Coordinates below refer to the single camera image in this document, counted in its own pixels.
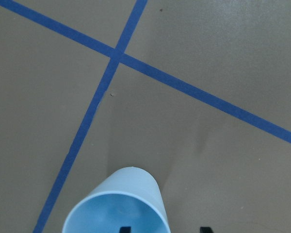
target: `plastic cup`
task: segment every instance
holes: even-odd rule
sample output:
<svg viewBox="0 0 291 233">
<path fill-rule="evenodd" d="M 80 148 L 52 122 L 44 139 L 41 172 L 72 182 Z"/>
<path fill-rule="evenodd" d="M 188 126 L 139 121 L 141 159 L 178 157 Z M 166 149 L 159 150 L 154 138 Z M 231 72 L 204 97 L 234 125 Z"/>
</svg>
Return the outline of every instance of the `plastic cup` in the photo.
<svg viewBox="0 0 291 233">
<path fill-rule="evenodd" d="M 159 186 L 145 170 L 122 168 L 80 201 L 63 233 L 170 233 Z"/>
</svg>

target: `floor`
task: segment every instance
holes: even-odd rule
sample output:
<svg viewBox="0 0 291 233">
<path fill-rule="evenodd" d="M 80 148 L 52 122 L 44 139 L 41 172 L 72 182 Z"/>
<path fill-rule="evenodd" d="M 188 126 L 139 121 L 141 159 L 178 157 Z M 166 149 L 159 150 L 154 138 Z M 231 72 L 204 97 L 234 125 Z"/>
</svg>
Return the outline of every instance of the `floor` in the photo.
<svg viewBox="0 0 291 233">
<path fill-rule="evenodd" d="M 0 232 L 125 166 L 171 232 L 291 232 L 291 0 L 0 0 Z"/>
</svg>

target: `light blue cup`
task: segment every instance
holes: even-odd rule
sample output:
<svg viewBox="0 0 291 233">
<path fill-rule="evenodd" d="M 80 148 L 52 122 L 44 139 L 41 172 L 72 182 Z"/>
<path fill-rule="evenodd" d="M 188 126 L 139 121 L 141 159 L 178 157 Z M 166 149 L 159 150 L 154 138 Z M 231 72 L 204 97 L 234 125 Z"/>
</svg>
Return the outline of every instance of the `light blue cup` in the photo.
<svg viewBox="0 0 291 233">
<path fill-rule="evenodd" d="M 63 233 L 170 233 L 155 179 L 137 167 L 122 168 L 79 202 L 65 220 Z"/>
</svg>

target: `blue line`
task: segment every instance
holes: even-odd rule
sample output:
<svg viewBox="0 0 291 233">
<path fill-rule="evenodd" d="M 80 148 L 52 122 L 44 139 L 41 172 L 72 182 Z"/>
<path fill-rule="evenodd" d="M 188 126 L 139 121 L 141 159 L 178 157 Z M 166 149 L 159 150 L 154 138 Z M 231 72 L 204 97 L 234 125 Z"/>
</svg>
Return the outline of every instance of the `blue line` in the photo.
<svg viewBox="0 0 291 233">
<path fill-rule="evenodd" d="M 249 123 L 263 131 L 266 131 L 286 142 L 291 143 L 291 132 L 281 128 L 267 120 L 264 120 L 242 108 L 239 108 L 225 100 L 222 100 L 212 94 L 207 93 L 195 86 L 192 86 L 180 79 L 177 79 L 170 74 L 167 74 L 161 70 L 158 70 L 144 62 L 137 60 L 127 54 L 124 54 L 121 58 L 121 63 L 133 68 L 161 83 L 164 83 L 184 94 L 187 94 L 197 100 L 200 100 L 216 109 L 219 109 L 227 114 L 232 115 L 244 122 Z"/>
<path fill-rule="evenodd" d="M 107 65 L 107 68 L 102 76 L 102 79 L 98 85 L 98 88 L 94 94 L 94 97 L 85 113 L 79 130 L 71 144 L 69 153 L 67 154 L 62 167 L 57 175 L 57 178 L 53 184 L 53 187 L 48 195 L 48 198 L 43 206 L 43 209 L 38 218 L 37 224 L 33 230 L 33 233 L 41 233 L 45 227 L 45 224 L 49 218 L 49 215 L 55 205 L 55 202 L 60 194 L 60 191 L 67 179 L 67 176 L 72 168 L 72 165 L 79 153 L 82 143 L 87 135 L 87 132 L 92 124 L 93 118 L 97 111 L 97 108 L 104 96 L 104 93 L 108 89 L 112 78 L 119 65 L 121 56 L 123 55 L 127 44 L 134 32 L 134 29 L 140 19 L 140 16 L 146 6 L 146 0 L 137 0 L 131 15 L 126 23 L 126 26 L 118 40 L 116 49 L 111 54 L 111 59 Z"/>
<path fill-rule="evenodd" d="M 74 40 L 90 49 L 93 49 L 101 54 L 110 57 L 113 52 L 113 48 L 95 40 L 83 33 L 80 33 L 60 22 L 57 22 L 47 16 L 44 16 L 26 6 L 23 6 L 15 1 L 0 0 L 0 6 L 13 11 L 27 19 L 30 19 L 48 29 L 51 29 L 71 40 Z"/>
</svg>

